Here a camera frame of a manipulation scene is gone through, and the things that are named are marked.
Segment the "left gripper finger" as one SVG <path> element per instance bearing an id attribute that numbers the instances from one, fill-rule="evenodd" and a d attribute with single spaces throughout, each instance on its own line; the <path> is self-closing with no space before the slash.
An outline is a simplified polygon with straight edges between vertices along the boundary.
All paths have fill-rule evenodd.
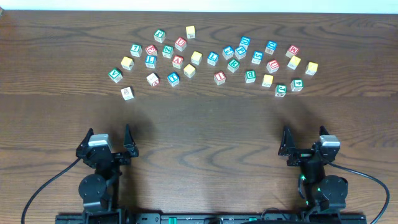
<path id="1" fill-rule="evenodd" d="M 90 137 L 92 135 L 94 135 L 94 131 L 92 128 L 90 128 L 88 130 L 86 136 L 83 138 L 82 142 L 76 148 L 76 156 L 86 156 L 87 155 L 87 153 L 90 151 L 89 141 L 90 141 Z"/>
<path id="2" fill-rule="evenodd" d="M 136 144 L 132 138 L 130 126 L 128 124 L 126 124 L 126 128 L 125 128 L 124 147 L 126 149 L 135 149 L 136 148 Z"/>

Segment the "yellow O block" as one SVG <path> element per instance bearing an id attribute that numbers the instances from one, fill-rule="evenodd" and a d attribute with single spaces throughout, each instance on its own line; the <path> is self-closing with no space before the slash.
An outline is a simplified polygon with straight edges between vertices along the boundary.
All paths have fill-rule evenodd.
<path id="1" fill-rule="evenodd" d="M 262 79 L 262 86 L 263 87 L 271 87 L 273 84 L 273 79 L 274 77 L 272 75 L 265 74 L 263 79 Z"/>

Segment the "blue l block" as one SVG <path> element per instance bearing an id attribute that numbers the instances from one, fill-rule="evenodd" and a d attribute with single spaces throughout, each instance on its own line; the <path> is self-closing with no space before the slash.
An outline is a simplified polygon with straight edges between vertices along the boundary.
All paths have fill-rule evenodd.
<path id="1" fill-rule="evenodd" d="M 207 57 L 207 63 L 212 65 L 212 66 L 215 66 L 217 64 L 217 62 L 218 62 L 218 59 L 219 59 L 219 55 L 218 54 L 216 54 L 214 52 L 210 52 L 208 57 Z"/>
<path id="2" fill-rule="evenodd" d="M 147 55 L 146 56 L 146 60 L 145 60 L 145 64 L 147 68 L 155 68 L 157 63 L 157 57 L 154 55 Z"/>

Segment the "green R block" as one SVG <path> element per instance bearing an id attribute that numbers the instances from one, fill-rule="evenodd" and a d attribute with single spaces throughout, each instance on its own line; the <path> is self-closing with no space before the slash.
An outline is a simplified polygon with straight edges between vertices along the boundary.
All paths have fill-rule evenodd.
<path id="1" fill-rule="evenodd" d="M 227 69 L 228 69 L 230 72 L 234 73 L 234 72 L 239 68 L 239 66 L 240 66 L 240 62 L 239 62 L 238 60 L 236 60 L 235 58 L 233 58 L 233 59 L 231 59 L 231 60 L 228 62 Z"/>

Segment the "yellow C block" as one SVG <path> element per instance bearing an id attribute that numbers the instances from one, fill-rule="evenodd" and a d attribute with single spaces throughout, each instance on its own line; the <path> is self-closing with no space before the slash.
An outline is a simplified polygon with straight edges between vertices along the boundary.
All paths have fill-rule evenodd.
<path id="1" fill-rule="evenodd" d="M 199 65 L 202 60 L 203 54 L 197 51 L 194 51 L 191 56 L 191 62 L 195 65 Z"/>

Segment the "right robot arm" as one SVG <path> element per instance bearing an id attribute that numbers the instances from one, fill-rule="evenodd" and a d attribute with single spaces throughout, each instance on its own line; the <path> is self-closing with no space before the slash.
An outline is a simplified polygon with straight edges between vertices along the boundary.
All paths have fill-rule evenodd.
<path id="1" fill-rule="evenodd" d="M 340 145 L 340 140 L 335 135 L 320 126 L 319 140 L 308 149 L 299 149 L 295 146 L 290 128 L 283 128 L 278 155 L 287 157 L 288 166 L 300 167 L 298 191 L 308 207 L 303 212 L 306 222 L 310 221 L 311 215 L 338 213 L 346 207 L 348 181 L 336 175 L 325 174 L 325 165 L 335 160 Z"/>

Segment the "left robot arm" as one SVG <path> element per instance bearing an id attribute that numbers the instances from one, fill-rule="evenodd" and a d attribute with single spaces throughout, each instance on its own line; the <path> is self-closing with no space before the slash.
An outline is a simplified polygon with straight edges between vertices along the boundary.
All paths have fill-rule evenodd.
<path id="1" fill-rule="evenodd" d="M 129 223 L 129 212 L 119 208 L 119 178 L 121 166 L 131 164 L 139 155 L 129 125 L 124 135 L 124 152 L 113 152 L 108 134 L 95 134 L 89 129 L 76 149 L 77 158 L 94 169 L 79 184 L 78 192 L 83 199 L 84 223 Z"/>

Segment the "yellow X block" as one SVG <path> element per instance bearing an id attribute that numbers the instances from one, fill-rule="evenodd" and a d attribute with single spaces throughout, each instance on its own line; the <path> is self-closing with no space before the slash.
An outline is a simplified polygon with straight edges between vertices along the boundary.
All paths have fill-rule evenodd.
<path id="1" fill-rule="evenodd" d="M 288 63 L 287 66 L 288 66 L 289 68 L 291 68 L 292 70 L 295 70 L 295 69 L 298 67 L 298 65 L 299 65 L 300 62 L 301 62 L 301 58 L 299 58 L 299 57 L 293 55 L 293 56 L 291 57 L 291 59 L 290 59 L 290 61 L 289 61 L 289 63 Z"/>

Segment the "red M block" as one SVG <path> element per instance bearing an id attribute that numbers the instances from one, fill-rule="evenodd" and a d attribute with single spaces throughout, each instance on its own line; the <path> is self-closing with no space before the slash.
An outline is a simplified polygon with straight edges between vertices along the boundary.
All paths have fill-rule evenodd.
<path id="1" fill-rule="evenodd" d="M 285 56 L 288 57 L 288 58 L 292 58 L 293 56 L 296 56 L 298 54 L 298 52 L 299 52 L 299 48 L 296 47 L 295 45 L 291 45 L 287 49 L 287 51 L 285 53 Z"/>

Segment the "red A block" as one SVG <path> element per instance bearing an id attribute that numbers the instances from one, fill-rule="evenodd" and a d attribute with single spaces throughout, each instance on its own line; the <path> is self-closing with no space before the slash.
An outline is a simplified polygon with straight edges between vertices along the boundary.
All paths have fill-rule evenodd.
<path id="1" fill-rule="evenodd" d="M 172 59 L 172 65 L 177 69 L 181 69 L 181 67 L 183 66 L 183 57 L 175 55 Z"/>

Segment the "red E block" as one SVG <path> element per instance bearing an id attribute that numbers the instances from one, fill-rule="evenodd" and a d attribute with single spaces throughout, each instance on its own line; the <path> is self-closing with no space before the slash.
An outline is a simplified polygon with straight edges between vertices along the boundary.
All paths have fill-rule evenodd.
<path id="1" fill-rule="evenodd" d="M 153 55 L 153 56 L 157 56 L 158 55 L 157 48 L 155 47 L 155 45 L 148 45 L 145 48 L 145 51 L 146 51 L 147 55 Z"/>

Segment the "blue P block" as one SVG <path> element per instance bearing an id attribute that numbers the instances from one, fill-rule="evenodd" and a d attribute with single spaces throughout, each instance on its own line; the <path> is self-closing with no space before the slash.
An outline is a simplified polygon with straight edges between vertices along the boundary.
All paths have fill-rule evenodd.
<path id="1" fill-rule="evenodd" d="M 246 56 L 247 50 L 243 46 L 239 46 L 235 49 L 235 56 L 238 60 L 241 60 Z"/>

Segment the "blue 2 block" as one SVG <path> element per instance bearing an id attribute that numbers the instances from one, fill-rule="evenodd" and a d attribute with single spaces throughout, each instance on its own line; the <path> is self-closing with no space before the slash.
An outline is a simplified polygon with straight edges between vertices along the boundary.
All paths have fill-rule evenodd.
<path id="1" fill-rule="evenodd" d="M 234 56 L 234 50 L 231 46 L 227 46 L 222 51 L 223 57 L 228 60 Z"/>

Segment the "red U block left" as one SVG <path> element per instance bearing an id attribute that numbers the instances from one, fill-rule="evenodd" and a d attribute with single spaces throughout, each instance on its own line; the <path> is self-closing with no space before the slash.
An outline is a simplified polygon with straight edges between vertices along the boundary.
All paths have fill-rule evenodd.
<path id="1" fill-rule="evenodd" d="M 187 41 L 182 37 L 179 37 L 175 41 L 175 48 L 181 52 L 183 52 L 185 50 L 186 46 L 187 46 Z"/>

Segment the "yellow S block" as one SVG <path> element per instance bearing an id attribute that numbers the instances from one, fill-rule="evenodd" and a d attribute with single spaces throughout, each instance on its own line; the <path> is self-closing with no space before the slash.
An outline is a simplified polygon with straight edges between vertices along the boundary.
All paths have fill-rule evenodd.
<path id="1" fill-rule="evenodd" d="M 194 26 L 186 27 L 186 34 L 188 39 L 194 39 L 196 37 L 196 31 Z"/>

